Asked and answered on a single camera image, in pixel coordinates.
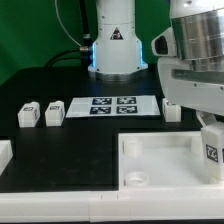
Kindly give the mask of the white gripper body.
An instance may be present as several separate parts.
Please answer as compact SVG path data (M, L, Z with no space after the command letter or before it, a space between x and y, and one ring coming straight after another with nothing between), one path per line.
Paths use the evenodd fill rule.
M177 57L171 27L152 42L165 98L172 104L224 116L224 59L218 71L195 72Z

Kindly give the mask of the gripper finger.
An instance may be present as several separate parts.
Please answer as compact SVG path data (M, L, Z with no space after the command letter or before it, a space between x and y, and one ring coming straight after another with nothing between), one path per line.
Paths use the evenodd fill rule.
M196 116L203 127L217 122L215 115L212 113L197 111Z

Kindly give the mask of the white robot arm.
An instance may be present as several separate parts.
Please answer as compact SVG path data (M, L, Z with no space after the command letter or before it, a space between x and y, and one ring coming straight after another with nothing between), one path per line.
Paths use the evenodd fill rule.
M144 70L135 0L96 0L91 76L125 80ZM170 0L170 27L151 42L165 98L196 111L206 127L224 116L224 0Z

